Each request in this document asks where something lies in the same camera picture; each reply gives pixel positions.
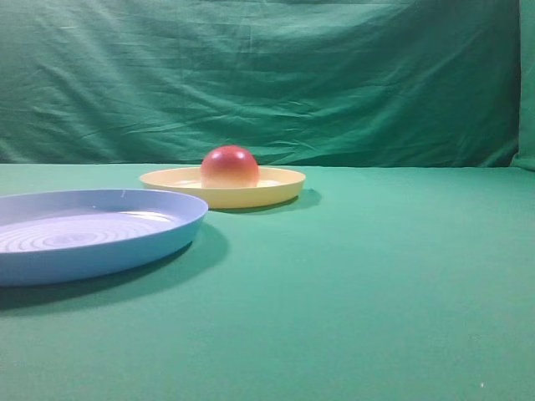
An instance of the yellow plate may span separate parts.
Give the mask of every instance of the yellow plate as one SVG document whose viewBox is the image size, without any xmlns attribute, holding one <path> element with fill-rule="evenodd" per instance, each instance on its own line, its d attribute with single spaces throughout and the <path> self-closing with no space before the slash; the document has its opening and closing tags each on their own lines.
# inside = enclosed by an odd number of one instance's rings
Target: yellow plate
<svg viewBox="0 0 535 401">
<path fill-rule="evenodd" d="M 140 177 L 150 190 L 172 190 L 202 198 L 211 209 L 235 209 L 274 205 L 299 195 L 305 174 L 293 170 L 260 167 L 254 188 L 202 188 L 201 168 L 158 170 Z"/>
</svg>

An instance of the plate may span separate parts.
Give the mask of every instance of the plate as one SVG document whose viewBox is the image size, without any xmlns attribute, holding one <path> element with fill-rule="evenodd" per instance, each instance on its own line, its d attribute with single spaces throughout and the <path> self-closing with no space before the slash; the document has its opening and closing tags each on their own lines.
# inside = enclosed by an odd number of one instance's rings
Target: plate
<svg viewBox="0 0 535 401">
<path fill-rule="evenodd" d="M 172 190 L 202 198 L 211 209 L 268 206 L 299 195 L 305 174 L 293 170 L 260 167 L 260 181 L 253 188 L 202 188 L 201 167 L 158 170 L 140 177 L 152 190 Z"/>
<path fill-rule="evenodd" d="M 160 190 L 0 197 L 0 286 L 68 282 L 161 259 L 193 241 L 208 204 Z"/>
</svg>

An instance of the green backdrop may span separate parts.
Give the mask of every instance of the green backdrop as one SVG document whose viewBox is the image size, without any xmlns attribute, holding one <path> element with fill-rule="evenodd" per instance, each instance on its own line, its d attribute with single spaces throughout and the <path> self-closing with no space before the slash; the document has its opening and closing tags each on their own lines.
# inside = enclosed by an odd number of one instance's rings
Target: green backdrop
<svg viewBox="0 0 535 401">
<path fill-rule="evenodd" d="M 535 170 L 535 2 L 521 0 L 522 97 L 520 150 L 513 165 Z"/>
<path fill-rule="evenodd" d="M 511 0 L 0 1 L 2 162 L 197 163 L 230 143 L 280 165 L 517 152 Z"/>
</svg>

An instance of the table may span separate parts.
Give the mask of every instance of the table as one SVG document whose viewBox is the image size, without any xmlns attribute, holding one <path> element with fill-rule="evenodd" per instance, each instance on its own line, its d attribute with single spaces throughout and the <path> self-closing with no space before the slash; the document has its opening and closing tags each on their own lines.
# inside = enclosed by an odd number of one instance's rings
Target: table
<svg viewBox="0 0 535 401">
<path fill-rule="evenodd" d="M 0 193 L 172 167 L 0 165 Z M 0 288 L 0 399 L 535 399 L 535 174 L 295 170 L 297 200 L 210 211 L 164 261 Z"/>
</svg>

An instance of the green fabric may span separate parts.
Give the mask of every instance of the green fabric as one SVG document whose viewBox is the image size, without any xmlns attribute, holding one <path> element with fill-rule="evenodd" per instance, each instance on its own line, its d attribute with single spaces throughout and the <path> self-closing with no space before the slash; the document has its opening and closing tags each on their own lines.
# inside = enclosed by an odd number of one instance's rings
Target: green fabric
<svg viewBox="0 0 535 401">
<path fill-rule="evenodd" d="M 168 167 L 1 165 L 0 193 Z M 0 289 L 0 399 L 533 401 L 532 172 L 298 169 L 176 259 Z"/>
<path fill-rule="evenodd" d="M 509 165 L 511 0 L 3 2 L 0 161 Z"/>
<path fill-rule="evenodd" d="M 513 165 L 535 170 L 535 2 L 521 0 L 520 149 Z"/>
</svg>

